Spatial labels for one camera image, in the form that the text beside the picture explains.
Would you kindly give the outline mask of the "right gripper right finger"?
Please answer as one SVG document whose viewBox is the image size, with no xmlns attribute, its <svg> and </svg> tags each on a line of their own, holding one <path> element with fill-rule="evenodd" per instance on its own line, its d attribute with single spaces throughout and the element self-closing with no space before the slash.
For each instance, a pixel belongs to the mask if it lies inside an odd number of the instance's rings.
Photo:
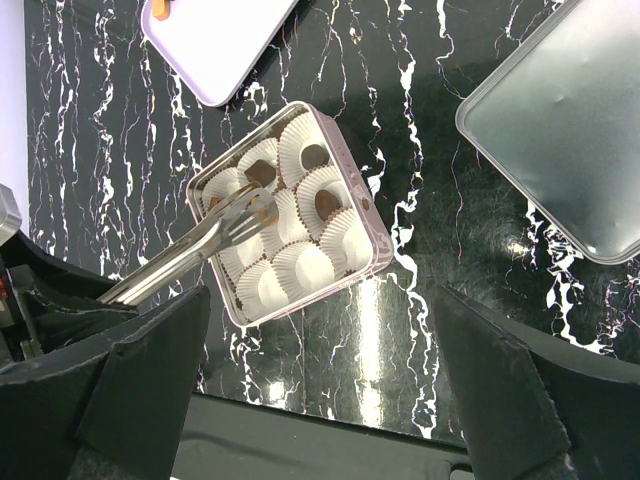
<svg viewBox="0 0 640 480">
<path fill-rule="evenodd" d="M 476 478 L 638 478 L 638 365 L 444 286 L 430 315 Z"/>
</svg>

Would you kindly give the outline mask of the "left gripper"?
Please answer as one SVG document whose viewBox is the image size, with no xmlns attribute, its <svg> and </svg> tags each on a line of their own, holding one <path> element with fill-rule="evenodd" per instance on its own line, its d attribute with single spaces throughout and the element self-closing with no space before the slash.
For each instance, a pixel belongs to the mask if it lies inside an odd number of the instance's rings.
<svg viewBox="0 0 640 480">
<path fill-rule="evenodd" d="M 1 245 L 1 361 L 48 354 L 136 317 L 135 307 L 98 300 L 114 285 L 13 235 Z"/>
</svg>

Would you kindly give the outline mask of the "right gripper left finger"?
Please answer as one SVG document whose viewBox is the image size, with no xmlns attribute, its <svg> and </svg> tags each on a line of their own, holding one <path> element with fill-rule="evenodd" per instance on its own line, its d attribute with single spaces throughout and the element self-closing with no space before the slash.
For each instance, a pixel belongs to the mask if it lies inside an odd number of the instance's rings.
<svg viewBox="0 0 640 480">
<path fill-rule="evenodd" d="M 1 476 L 65 479 L 81 450 L 138 479 L 171 475 L 202 358 L 210 292 L 1 372 Z"/>
</svg>

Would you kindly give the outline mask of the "metal tongs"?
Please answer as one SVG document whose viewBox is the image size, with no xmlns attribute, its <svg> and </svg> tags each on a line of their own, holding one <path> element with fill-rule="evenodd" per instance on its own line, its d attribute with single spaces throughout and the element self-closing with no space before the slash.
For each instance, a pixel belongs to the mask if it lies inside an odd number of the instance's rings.
<svg viewBox="0 0 640 480">
<path fill-rule="evenodd" d="M 269 227 L 252 220 L 247 212 L 248 204 L 255 196 L 274 199 L 257 182 L 241 187 L 210 210 L 176 243 L 101 295 L 99 301 L 137 306 L 214 255 L 240 245 Z"/>
</svg>

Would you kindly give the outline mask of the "square dark chocolate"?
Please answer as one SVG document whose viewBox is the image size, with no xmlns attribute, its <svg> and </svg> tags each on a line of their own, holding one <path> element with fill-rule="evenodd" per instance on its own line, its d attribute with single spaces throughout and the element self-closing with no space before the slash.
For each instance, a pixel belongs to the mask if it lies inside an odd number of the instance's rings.
<svg viewBox="0 0 640 480">
<path fill-rule="evenodd" d="M 245 177 L 249 182 L 257 182 L 266 188 L 276 179 L 276 168 L 267 161 L 259 159 L 245 170 Z"/>
</svg>

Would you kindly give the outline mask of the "round dark chocolate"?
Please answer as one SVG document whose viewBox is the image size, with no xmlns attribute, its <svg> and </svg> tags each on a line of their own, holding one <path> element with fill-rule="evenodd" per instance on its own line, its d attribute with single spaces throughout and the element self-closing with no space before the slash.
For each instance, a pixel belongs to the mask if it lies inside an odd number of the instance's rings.
<svg viewBox="0 0 640 480">
<path fill-rule="evenodd" d="M 314 207 L 319 219 L 326 222 L 335 211 L 343 207 L 343 204 L 331 191 L 321 189 L 315 195 Z"/>
<path fill-rule="evenodd" d="M 330 155 L 326 148 L 319 144 L 305 146 L 300 152 L 301 165 L 305 170 L 313 170 L 326 165 L 330 160 Z"/>
</svg>

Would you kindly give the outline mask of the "dark chocolate piece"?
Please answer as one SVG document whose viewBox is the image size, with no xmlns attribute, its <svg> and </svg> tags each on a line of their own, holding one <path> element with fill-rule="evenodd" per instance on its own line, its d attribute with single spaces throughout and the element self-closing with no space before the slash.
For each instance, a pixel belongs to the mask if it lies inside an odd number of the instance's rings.
<svg viewBox="0 0 640 480">
<path fill-rule="evenodd" d="M 209 210 L 213 210 L 223 201 L 223 198 L 212 197 L 209 203 Z"/>
</svg>

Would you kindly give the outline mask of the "brown chocolate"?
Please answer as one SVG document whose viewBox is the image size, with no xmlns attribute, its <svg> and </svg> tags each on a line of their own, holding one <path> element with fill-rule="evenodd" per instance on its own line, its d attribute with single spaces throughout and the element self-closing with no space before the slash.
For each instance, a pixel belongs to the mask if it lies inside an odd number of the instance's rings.
<svg viewBox="0 0 640 480">
<path fill-rule="evenodd" d="M 256 220 L 266 226 L 277 224 L 280 218 L 277 203 L 271 197 L 263 199 L 255 196 L 250 200 L 247 212 L 252 220 Z"/>
</svg>

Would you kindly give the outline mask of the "orange caramel chocolate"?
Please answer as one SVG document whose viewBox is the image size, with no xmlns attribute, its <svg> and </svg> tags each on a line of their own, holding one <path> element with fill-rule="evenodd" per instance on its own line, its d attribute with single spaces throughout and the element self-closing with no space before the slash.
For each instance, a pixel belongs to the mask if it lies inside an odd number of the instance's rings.
<svg viewBox="0 0 640 480">
<path fill-rule="evenodd" d="M 159 20 L 164 21 L 169 18 L 171 13 L 171 1 L 170 0 L 152 0 L 151 1 L 151 14 Z"/>
</svg>

